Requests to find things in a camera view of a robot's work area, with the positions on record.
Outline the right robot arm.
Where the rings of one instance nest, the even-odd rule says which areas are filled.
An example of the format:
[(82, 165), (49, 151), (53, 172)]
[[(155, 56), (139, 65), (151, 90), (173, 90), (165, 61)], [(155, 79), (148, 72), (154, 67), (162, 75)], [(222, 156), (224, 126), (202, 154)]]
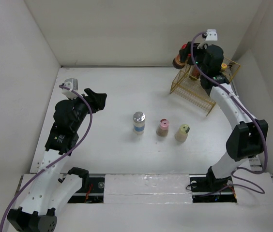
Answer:
[(241, 169), (247, 158), (260, 153), (267, 154), (266, 137), (268, 123), (250, 114), (234, 94), (228, 78), (224, 75), (224, 52), (214, 44), (188, 42), (173, 60), (175, 68), (192, 65), (200, 74), (202, 88), (220, 107), (228, 119), (232, 132), (226, 141), (226, 152), (211, 166), (202, 187), (216, 192), (228, 186), (229, 178)]

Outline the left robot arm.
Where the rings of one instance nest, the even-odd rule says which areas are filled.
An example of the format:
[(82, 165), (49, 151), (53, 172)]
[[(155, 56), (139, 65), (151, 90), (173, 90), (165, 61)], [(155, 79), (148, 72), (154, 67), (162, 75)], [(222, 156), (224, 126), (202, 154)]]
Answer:
[(83, 142), (78, 136), (86, 116), (92, 123), (93, 114), (102, 111), (107, 94), (95, 93), (90, 88), (84, 94), (60, 86), (67, 99), (58, 102), (53, 115), (54, 123), (45, 144), (45, 151), (37, 174), (20, 189), (29, 187), (28, 194), (17, 209), (8, 207), (6, 218), (18, 232), (52, 232), (57, 217), (77, 191), (89, 187), (89, 172), (82, 168), (71, 168), (66, 177), (60, 179), (61, 170), (72, 152)]

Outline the tall black-cap glass bottle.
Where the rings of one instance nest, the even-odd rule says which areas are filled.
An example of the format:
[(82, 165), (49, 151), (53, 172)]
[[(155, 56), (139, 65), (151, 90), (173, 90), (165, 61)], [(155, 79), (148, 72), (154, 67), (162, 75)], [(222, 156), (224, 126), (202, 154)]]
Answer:
[(189, 78), (193, 81), (197, 81), (200, 78), (200, 72), (195, 66), (191, 66), (189, 71)]

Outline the silver-cap blue-label shaker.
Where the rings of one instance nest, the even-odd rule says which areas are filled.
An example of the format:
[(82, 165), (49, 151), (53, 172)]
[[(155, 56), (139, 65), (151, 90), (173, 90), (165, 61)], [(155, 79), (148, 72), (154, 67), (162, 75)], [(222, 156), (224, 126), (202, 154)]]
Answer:
[(145, 119), (146, 116), (143, 112), (135, 112), (133, 115), (133, 130), (136, 134), (140, 135), (145, 130)]

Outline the yellow-cap beige jar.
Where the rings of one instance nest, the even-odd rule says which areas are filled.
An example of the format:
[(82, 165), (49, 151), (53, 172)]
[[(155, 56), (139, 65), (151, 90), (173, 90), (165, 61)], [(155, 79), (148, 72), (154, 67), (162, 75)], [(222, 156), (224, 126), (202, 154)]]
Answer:
[(185, 142), (188, 137), (189, 131), (190, 127), (188, 124), (181, 124), (179, 129), (175, 133), (175, 139), (181, 143)]

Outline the yellow-cap sauce bottle front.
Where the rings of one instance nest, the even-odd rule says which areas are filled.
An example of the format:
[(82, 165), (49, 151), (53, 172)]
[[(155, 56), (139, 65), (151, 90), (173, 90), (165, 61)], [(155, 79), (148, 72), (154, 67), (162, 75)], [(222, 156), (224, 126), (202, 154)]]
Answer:
[(221, 72), (224, 72), (224, 71), (226, 71), (227, 70), (227, 68), (228, 68), (228, 66), (227, 66), (227, 64), (225, 64), (225, 63), (222, 63), (221, 64)]

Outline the red-cap dark sauce jar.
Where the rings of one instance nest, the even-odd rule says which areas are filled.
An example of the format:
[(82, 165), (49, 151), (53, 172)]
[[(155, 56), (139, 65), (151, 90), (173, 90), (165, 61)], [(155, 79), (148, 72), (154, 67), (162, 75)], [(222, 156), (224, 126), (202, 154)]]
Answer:
[(186, 65), (186, 63), (185, 63), (185, 65), (182, 65), (181, 63), (180, 63), (180, 61), (179, 61), (179, 53), (178, 53), (178, 55), (173, 59), (173, 62), (172, 62), (172, 64), (173, 64), (173, 67), (174, 68), (176, 68), (176, 69), (178, 69), (178, 70), (180, 70), (180, 69), (182, 69), (185, 65)]

